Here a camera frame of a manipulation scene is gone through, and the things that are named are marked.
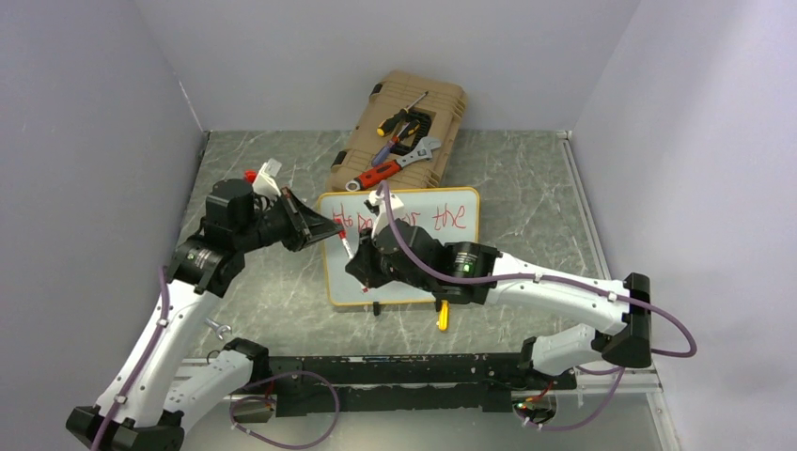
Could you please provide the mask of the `white red whiteboard marker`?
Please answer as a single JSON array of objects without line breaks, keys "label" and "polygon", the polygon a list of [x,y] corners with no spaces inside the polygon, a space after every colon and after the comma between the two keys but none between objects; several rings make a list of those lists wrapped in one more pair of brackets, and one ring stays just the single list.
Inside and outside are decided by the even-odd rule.
[{"label": "white red whiteboard marker", "polygon": [[341,242],[341,243],[342,243],[342,246],[343,246],[344,251],[346,253],[347,260],[348,261],[352,261],[352,259],[354,258],[354,251],[352,250],[349,241],[347,243],[344,243],[344,242]]}]

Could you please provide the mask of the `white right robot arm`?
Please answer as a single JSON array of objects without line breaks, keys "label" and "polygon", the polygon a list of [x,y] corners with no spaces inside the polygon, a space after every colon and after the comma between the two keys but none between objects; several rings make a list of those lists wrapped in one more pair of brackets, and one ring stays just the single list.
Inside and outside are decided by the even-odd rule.
[{"label": "white right robot arm", "polygon": [[367,288],[400,282],[438,303],[519,305],[575,321],[568,330],[525,339],[518,364],[523,386],[539,390],[554,376],[604,361],[625,368],[650,366],[649,279],[574,276],[522,261],[471,241],[442,243],[419,226],[397,221],[396,230],[360,234],[345,271]]}]

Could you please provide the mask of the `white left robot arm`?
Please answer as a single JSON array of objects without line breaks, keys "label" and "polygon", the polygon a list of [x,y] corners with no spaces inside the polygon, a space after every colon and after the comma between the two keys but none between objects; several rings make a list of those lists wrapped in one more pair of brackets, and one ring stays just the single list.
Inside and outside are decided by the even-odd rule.
[{"label": "white left robot arm", "polygon": [[247,179],[216,182],[199,229],[159,271],[159,299],[124,366],[93,405],[73,409],[67,430],[91,450],[178,450],[222,397],[239,389],[262,392],[273,378],[269,351],[243,338],[224,345],[181,387],[172,383],[247,253],[275,243],[298,252],[342,229],[288,187],[266,194]]}]

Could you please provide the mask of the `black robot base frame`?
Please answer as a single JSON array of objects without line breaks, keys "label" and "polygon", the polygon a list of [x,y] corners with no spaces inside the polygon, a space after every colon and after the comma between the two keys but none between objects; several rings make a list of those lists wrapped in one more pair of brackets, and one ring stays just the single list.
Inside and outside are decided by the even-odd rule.
[{"label": "black robot base frame", "polygon": [[572,371],[545,376],[516,352],[272,357],[243,338],[224,348],[254,363],[239,392],[271,393],[279,417],[459,408],[509,412],[524,394],[576,387]]}]

